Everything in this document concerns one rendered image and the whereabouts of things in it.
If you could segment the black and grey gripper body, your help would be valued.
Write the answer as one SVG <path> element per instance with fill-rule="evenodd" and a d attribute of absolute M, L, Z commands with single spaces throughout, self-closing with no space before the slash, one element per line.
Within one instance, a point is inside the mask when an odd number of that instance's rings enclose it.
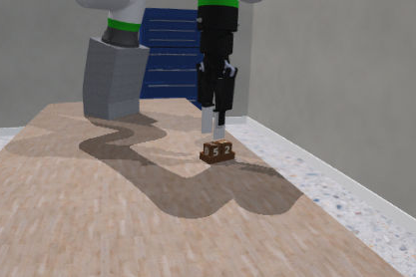
<path fill-rule="evenodd" d="M 201 32 L 200 52 L 205 54 L 203 63 L 209 62 L 209 77 L 211 77 L 210 63 L 216 63 L 216 77 L 223 77 L 225 61 L 229 63 L 228 56 L 232 54 L 232 47 L 233 33 L 212 31 Z M 206 53 L 215 53 L 215 55 L 208 55 Z"/>

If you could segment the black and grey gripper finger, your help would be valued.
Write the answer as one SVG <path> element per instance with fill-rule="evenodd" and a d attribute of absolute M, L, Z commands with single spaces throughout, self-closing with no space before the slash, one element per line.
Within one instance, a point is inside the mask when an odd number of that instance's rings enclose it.
<path fill-rule="evenodd" d="M 214 82 L 208 76 L 209 62 L 197 63 L 198 71 L 198 103 L 202 104 L 202 134 L 212 133 L 212 110 L 214 104 Z"/>
<path fill-rule="evenodd" d="M 232 109 L 233 91 L 237 67 L 225 61 L 222 78 L 216 77 L 216 63 L 210 63 L 211 77 L 214 82 L 215 110 L 213 122 L 213 139 L 224 139 L 225 111 Z"/>

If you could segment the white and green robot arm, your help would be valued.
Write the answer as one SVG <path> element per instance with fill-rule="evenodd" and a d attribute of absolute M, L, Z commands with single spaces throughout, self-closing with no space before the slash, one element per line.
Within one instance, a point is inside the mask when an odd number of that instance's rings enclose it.
<path fill-rule="evenodd" d="M 138 33 L 147 0 L 75 1 L 85 8 L 109 10 L 108 27 L 106 34 L 104 32 L 102 36 L 102 42 L 125 48 L 139 47 Z M 239 26 L 237 20 L 238 0 L 198 0 L 199 31 L 236 32 Z"/>

